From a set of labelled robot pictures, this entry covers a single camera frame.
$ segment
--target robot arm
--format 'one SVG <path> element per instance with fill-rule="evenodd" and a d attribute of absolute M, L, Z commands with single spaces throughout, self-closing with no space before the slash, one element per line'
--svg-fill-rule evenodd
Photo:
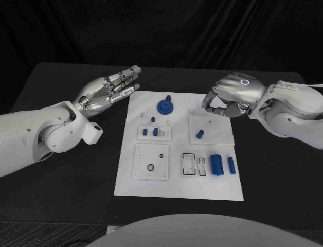
<path fill-rule="evenodd" d="M 63 101 L 40 110 L 0 115 L 0 177 L 72 149 L 80 139 L 95 144 L 102 128 L 88 119 L 125 98 L 139 85 L 128 86 L 141 68 L 132 66 L 99 77 L 80 90 L 75 102 Z"/>
<path fill-rule="evenodd" d="M 269 87 L 242 73 L 229 74 L 213 85 L 202 107 L 226 117 L 248 113 L 278 137 L 292 137 L 323 150 L 323 94 L 314 89 L 323 85 L 304 85 L 278 81 Z M 213 108 L 219 97 L 226 108 Z"/>

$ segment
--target black table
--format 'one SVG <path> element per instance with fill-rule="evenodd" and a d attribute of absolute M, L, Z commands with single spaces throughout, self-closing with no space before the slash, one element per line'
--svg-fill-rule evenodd
<path fill-rule="evenodd" d="M 73 100 L 83 85 L 125 67 L 40 63 L 12 112 Z M 142 68 L 144 91 L 206 93 L 223 70 Z M 295 73 L 243 72 L 264 84 L 303 83 Z M 103 134 L 0 178 L 0 220 L 122 225 L 178 213 L 241 217 L 279 228 L 323 229 L 323 151 L 268 133 L 246 116 L 232 119 L 243 202 L 114 196 L 128 100 L 90 118 Z"/>

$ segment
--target floor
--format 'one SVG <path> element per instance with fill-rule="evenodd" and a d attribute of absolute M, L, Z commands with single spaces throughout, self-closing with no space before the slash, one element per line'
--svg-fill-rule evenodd
<path fill-rule="evenodd" d="M 321 230 L 287 231 L 323 245 Z M 0 247 L 82 247 L 105 234 L 105 225 L 0 223 Z"/>

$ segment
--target blue gear-shaped object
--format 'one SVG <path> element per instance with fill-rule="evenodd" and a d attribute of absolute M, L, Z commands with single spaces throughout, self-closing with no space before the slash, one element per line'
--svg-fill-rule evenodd
<path fill-rule="evenodd" d="M 167 114 L 170 114 L 173 112 L 174 106 L 173 106 L 173 103 L 171 103 L 171 97 L 170 97 L 170 95 L 167 95 L 165 99 L 158 102 L 155 108 L 157 108 L 157 111 L 163 115 L 167 115 Z"/>

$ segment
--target black background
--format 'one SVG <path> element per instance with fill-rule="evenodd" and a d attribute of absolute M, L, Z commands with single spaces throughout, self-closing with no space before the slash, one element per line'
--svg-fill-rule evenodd
<path fill-rule="evenodd" d="M 291 71 L 323 83 L 323 0 L 0 0 L 0 114 L 40 62 Z"/>
<path fill-rule="evenodd" d="M 38 64 L 12 111 L 72 100 L 86 82 L 122 68 Z M 144 68 L 138 83 L 144 91 L 199 93 L 228 73 Z M 266 85 L 279 78 L 303 82 L 295 73 L 243 73 Z M 0 220 L 124 225 L 160 215 L 207 213 L 284 229 L 323 230 L 323 151 L 275 137 L 245 116 L 230 119 L 243 202 L 114 196 L 126 106 L 128 100 L 121 100 L 90 118 L 103 129 L 96 144 L 80 141 L 67 152 L 0 178 Z"/>

